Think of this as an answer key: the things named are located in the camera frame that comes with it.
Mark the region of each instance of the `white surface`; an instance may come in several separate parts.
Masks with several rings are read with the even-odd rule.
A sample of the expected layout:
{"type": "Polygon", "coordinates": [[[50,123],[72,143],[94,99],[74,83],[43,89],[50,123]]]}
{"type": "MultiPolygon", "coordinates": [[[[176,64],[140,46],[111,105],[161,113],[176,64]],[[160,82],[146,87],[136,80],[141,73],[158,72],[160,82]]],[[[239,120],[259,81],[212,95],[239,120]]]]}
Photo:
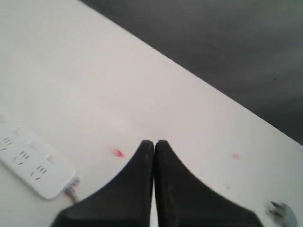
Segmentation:
{"type": "Polygon", "coordinates": [[[5,115],[10,118],[0,122],[1,163],[43,198],[55,199],[75,178],[75,168],[30,129],[24,129],[12,114],[5,115]]]}
{"type": "MultiPolygon", "coordinates": [[[[73,161],[80,198],[142,139],[167,139],[199,179],[266,227],[269,200],[291,206],[302,226],[303,149],[245,108],[78,1],[2,1],[0,25],[0,105],[73,161]]],[[[70,205],[40,200],[1,166],[0,178],[0,226],[47,227],[70,205]]]]}

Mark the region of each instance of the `white power strip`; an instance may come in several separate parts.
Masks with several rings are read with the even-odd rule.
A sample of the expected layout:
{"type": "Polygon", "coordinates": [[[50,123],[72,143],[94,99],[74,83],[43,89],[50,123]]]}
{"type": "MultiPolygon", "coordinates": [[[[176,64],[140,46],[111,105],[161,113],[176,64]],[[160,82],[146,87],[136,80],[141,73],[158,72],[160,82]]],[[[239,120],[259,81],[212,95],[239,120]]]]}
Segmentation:
{"type": "Polygon", "coordinates": [[[47,200],[75,178],[75,168],[32,131],[0,112],[0,161],[47,200]]]}

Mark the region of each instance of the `power outlet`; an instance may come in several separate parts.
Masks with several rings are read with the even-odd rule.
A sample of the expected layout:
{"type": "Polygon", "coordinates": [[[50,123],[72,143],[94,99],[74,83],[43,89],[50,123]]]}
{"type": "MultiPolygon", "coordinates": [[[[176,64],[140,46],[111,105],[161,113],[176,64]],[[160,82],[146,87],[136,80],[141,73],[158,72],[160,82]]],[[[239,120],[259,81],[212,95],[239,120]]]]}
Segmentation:
{"type": "Polygon", "coordinates": [[[0,121],[0,161],[48,200],[55,199],[76,174],[65,157],[8,117],[0,121]]]}

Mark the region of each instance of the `dark gray floor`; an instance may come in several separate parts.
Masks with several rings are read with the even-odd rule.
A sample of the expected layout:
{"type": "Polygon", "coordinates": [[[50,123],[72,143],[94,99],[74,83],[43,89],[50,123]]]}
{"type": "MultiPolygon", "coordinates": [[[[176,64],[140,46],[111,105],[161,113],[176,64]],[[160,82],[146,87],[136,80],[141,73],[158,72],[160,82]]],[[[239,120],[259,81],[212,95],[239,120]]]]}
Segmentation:
{"type": "Polygon", "coordinates": [[[303,143],[303,0],[83,0],[303,143]]]}

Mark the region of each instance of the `red stain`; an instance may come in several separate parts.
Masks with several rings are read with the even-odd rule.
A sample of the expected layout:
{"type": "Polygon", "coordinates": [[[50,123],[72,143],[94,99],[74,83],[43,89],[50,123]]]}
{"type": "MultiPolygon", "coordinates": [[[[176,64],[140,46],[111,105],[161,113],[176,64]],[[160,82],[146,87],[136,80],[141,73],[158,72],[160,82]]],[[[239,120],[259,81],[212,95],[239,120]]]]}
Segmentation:
{"type": "Polygon", "coordinates": [[[239,155],[237,153],[232,153],[232,158],[238,160],[241,158],[241,155],[239,155]]]}
{"type": "Polygon", "coordinates": [[[124,154],[119,149],[113,149],[113,154],[117,157],[124,157],[124,154]]]}

